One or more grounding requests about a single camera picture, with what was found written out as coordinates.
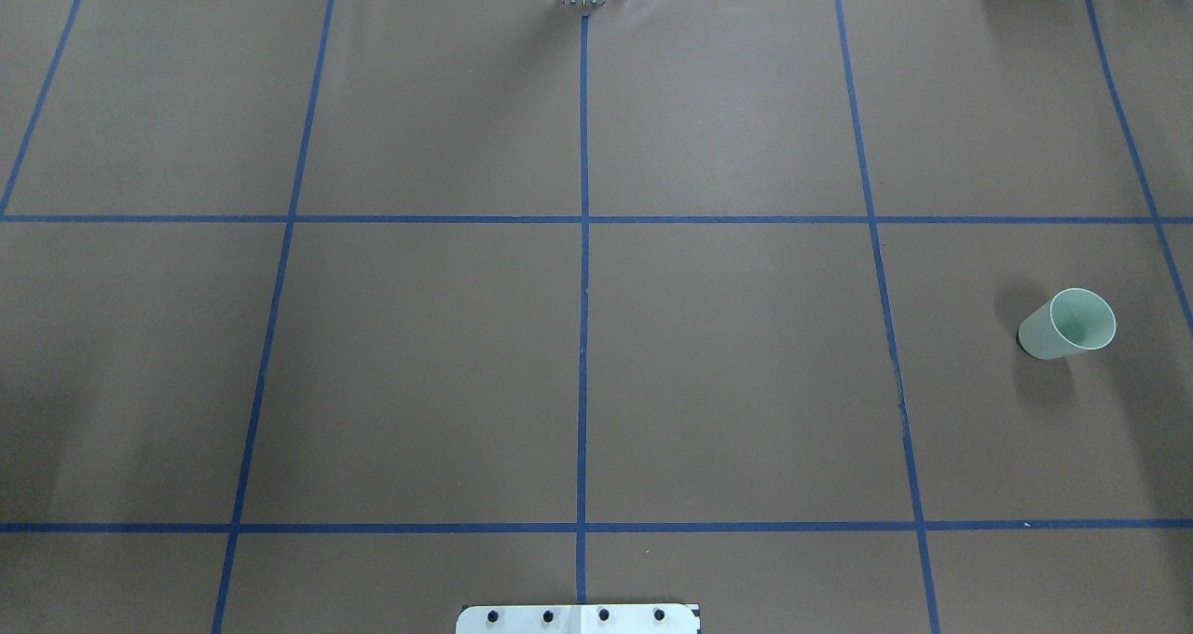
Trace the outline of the pale green plastic cup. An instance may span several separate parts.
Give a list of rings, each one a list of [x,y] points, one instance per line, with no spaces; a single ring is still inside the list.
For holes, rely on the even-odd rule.
[[[1104,349],[1115,340],[1115,310],[1084,287],[1068,287],[1033,310],[1016,328],[1016,341],[1033,358],[1056,361]]]

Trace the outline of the brown paper table cover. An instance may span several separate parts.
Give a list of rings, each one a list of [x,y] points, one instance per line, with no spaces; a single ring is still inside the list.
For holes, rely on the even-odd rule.
[[[1187,0],[4,0],[1,248],[5,633],[1189,630]]]

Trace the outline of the white pillar with base plate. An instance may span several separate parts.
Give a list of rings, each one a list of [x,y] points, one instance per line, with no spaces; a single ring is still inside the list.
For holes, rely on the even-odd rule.
[[[682,603],[476,605],[456,633],[701,633],[699,607]]]

